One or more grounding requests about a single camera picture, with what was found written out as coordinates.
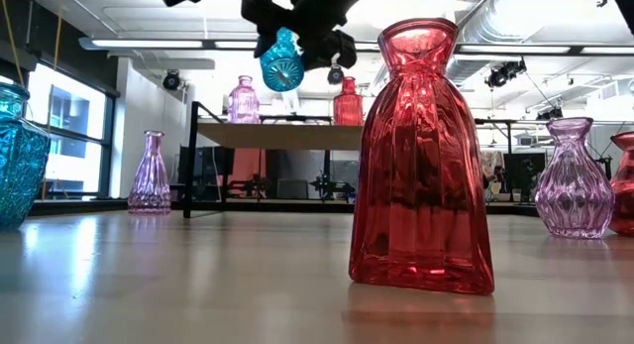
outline floor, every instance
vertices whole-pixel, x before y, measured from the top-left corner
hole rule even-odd
[[[0,342],[631,343],[634,239],[491,216],[493,296],[351,284],[352,216],[125,212],[0,234]]]

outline pink glass vase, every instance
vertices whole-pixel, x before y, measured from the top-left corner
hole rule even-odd
[[[364,124],[364,99],[355,92],[355,79],[344,77],[341,94],[335,97],[335,125],[361,126]]]
[[[553,235],[597,239],[610,222],[614,193],[585,147],[591,126],[585,117],[546,125],[555,153],[537,184],[535,205]]]
[[[239,84],[229,94],[229,122],[260,123],[260,102],[252,87],[253,79],[242,75]]]
[[[163,132],[146,131],[146,151],[128,196],[128,211],[131,213],[169,213],[169,182],[160,154],[163,135]]]
[[[613,136],[612,142],[625,153],[611,182],[615,203],[609,228],[619,235],[634,236],[634,132]]]
[[[391,80],[363,130],[350,277],[493,292],[476,126],[444,75],[458,27],[397,23],[378,39]]]

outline blue glass vase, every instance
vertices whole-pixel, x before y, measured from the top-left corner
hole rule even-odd
[[[22,86],[0,82],[0,230],[15,230],[41,189],[51,137],[22,118]]]
[[[260,66],[264,84],[273,91],[290,91],[301,84],[304,66],[292,32],[283,27],[277,31],[277,42],[260,57]]]

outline red glass bottle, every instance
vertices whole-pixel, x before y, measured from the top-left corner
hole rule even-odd
[[[363,102],[363,97],[355,92],[355,79],[351,76],[344,77],[341,93],[335,97],[335,125],[363,125]]]
[[[444,75],[457,32],[444,19],[414,19],[378,38],[391,80],[363,131],[356,282],[493,292],[476,126]]]
[[[634,236],[634,132],[613,136],[612,142],[625,153],[610,182],[616,202],[609,228],[620,235]]]

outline fluorescent light fixture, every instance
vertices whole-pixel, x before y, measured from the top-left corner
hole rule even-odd
[[[491,54],[566,54],[571,50],[570,47],[551,47],[551,46],[461,46],[458,53],[491,53]]]
[[[634,55],[634,47],[585,47],[582,54]]]
[[[357,42],[355,43],[355,48],[358,52],[376,52],[380,51],[377,43],[369,43],[369,42]]]
[[[258,42],[249,42],[249,41],[232,41],[232,42],[216,42],[216,48],[218,49],[235,49],[235,50],[240,50],[240,49],[249,49],[249,50],[254,50],[256,48],[256,46],[258,45]]]
[[[455,60],[474,61],[521,61],[520,56],[497,56],[497,55],[454,55]]]
[[[201,41],[172,40],[93,40],[92,44],[100,48],[121,49],[202,49]]]

